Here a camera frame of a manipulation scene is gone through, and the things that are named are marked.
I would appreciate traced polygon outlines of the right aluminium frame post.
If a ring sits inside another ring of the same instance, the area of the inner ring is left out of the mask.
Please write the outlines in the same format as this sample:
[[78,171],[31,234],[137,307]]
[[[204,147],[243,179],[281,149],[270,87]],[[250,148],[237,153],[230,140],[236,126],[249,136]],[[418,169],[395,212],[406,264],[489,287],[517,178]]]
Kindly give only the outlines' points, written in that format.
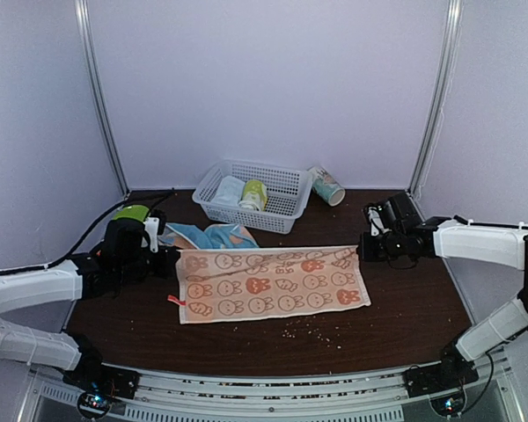
[[444,26],[443,44],[436,73],[436,81],[430,102],[429,113],[422,135],[422,143],[411,177],[409,192],[415,199],[422,196],[432,164],[436,145],[444,121],[444,104],[451,87],[452,73],[455,66],[463,1],[450,0]]

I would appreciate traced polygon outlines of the green rolled towel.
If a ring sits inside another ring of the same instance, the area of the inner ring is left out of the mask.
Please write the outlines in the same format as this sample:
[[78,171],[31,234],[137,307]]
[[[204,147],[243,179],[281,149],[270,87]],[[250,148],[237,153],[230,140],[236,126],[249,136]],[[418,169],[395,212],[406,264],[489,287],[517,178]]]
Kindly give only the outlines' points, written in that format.
[[254,211],[264,211],[268,202],[268,189],[257,179],[248,180],[238,206]]

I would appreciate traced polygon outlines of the orange bunny towel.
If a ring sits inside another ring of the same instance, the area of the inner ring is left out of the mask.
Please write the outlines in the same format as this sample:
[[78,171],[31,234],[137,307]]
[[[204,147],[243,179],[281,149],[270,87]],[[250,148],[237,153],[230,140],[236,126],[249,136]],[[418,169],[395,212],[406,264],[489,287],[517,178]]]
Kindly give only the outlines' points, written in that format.
[[370,305],[354,246],[184,250],[179,292],[168,302],[181,324],[244,322],[340,312]]

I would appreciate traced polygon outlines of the left aluminium frame post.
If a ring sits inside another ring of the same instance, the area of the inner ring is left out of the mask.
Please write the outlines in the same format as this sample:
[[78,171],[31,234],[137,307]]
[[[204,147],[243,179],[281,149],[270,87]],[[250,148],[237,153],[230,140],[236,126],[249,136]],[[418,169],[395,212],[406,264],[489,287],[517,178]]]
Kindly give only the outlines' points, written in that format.
[[130,190],[122,168],[121,158],[115,144],[114,133],[100,80],[99,67],[92,36],[89,2],[85,0],[76,0],[74,4],[77,26],[84,50],[84,61],[92,90],[92,101],[97,115],[101,137],[106,147],[108,160],[119,190],[123,196],[127,196],[129,195]]

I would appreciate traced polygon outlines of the blue patterned towel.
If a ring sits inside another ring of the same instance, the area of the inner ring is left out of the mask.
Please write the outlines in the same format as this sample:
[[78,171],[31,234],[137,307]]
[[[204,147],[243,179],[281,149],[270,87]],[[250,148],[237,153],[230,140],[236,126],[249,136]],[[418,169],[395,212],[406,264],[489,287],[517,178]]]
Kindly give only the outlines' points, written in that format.
[[259,249],[260,246],[241,224],[212,224],[206,229],[195,225],[167,223],[158,243],[180,249],[231,250]]

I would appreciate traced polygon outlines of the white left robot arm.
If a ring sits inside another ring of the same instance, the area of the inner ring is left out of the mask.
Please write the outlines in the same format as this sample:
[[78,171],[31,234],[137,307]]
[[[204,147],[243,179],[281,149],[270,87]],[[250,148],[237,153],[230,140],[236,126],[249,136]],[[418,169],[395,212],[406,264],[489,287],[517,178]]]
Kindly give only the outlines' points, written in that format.
[[[171,276],[180,251],[159,243],[163,231],[156,217],[143,222],[116,219],[88,252],[72,253],[43,266],[0,270],[0,316],[51,302],[118,295],[128,284],[150,276]],[[1,317],[0,360],[52,367],[90,390],[103,389],[109,381],[101,353],[86,336],[37,330]]]

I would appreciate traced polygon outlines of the front aluminium rail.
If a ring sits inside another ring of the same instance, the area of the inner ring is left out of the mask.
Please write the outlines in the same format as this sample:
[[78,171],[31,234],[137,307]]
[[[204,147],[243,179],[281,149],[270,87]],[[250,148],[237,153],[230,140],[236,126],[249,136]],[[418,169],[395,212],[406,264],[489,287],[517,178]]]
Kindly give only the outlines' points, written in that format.
[[479,378],[413,397],[405,367],[340,375],[233,377],[141,370],[131,398],[93,421],[526,421],[502,349],[477,360]]

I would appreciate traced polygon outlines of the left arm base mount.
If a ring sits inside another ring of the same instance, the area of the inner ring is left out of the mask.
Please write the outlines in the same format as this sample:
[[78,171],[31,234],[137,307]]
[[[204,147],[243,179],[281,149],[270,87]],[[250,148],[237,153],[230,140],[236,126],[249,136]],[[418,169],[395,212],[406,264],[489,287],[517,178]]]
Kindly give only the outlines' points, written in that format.
[[86,336],[74,337],[81,356],[73,370],[62,370],[62,380],[80,389],[110,398],[133,399],[140,374],[134,370],[113,367]]

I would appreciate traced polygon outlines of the aluminium frame post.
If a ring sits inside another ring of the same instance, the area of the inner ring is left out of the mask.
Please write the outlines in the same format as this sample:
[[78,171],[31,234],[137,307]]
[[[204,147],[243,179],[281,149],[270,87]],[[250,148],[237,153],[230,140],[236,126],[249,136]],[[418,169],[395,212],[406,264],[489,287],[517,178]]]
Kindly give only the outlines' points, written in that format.
[[430,102],[429,113],[422,135],[422,143],[411,177],[409,192],[415,199],[422,196],[432,164],[436,145],[444,121],[444,104],[451,87],[452,73],[455,66],[463,1],[450,0],[444,26],[443,44],[436,73],[436,81]]
[[114,133],[100,80],[99,67],[92,36],[89,2],[85,0],[76,0],[74,4],[77,26],[84,50],[84,61],[92,90],[92,101],[97,115],[101,137],[106,147],[108,160],[119,190],[123,196],[127,196],[129,195],[130,190],[122,168],[121,158],[115,144]]

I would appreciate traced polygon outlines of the teal patterned paper cup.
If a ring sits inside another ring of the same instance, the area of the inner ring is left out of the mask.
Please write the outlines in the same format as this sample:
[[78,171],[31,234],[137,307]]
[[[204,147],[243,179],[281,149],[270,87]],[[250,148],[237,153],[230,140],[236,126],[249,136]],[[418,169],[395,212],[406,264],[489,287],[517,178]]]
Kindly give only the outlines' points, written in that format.
[[345,189],[323,167],[313,166],[308,172],[312,176],[312,190],[330,207],[338,206],[345,198]]

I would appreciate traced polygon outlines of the white rolled towel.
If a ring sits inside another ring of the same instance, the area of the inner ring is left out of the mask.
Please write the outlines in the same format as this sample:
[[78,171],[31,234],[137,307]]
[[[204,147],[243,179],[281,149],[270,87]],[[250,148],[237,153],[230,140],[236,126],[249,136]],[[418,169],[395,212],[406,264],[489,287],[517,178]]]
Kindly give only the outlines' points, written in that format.
[[242,199],[245,182],[239,178],[225,176],[216,189],[213,203],[224,206],[236,207]]

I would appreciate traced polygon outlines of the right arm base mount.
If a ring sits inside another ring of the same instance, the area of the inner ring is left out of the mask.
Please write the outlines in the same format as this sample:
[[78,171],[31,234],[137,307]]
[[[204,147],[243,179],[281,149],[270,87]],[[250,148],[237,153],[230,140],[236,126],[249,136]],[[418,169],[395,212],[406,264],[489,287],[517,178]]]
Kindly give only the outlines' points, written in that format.
[[412,366],[403,373],[409,397],[432,395],[448,389],[460,388],[479,380],[472,360],[466,360],[456,346],[447,345],[440,361],[424,367]]

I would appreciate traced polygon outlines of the green plate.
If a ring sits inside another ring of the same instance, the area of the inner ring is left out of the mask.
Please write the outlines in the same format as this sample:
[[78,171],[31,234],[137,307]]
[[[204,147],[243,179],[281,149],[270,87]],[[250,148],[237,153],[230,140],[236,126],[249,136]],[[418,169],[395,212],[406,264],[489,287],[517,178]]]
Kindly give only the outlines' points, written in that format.
[[150,216],[150,209],[145,205],[133,204],[121,208],[113,217],[113,220],[129,219],[144,222]]

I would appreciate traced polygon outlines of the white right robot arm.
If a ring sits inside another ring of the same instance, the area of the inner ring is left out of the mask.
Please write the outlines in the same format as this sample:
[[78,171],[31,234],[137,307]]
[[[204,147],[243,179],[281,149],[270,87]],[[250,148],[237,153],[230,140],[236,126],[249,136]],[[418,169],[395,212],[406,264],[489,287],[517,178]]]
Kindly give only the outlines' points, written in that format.
[[515,268],[524,275],[513,299],[444,349],[443,362],[433,372],[439,387],[453,387],[466,375],[467,363],[528,331],[528,224],[474,222],[458,215],[424,220],[408,193],[368,204],[363,214],[370,225],[357,248],[364,262],[462,258]]

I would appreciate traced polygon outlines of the white plastic basket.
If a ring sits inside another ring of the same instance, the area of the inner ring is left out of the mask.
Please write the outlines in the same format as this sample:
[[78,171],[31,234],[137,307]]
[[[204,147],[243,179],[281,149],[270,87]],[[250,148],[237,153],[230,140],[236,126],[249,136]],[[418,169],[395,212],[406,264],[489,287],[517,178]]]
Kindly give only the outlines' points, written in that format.
[[288,234],[311,188],[308,171],[224,160],[208,171],[192,199],[212,221]]

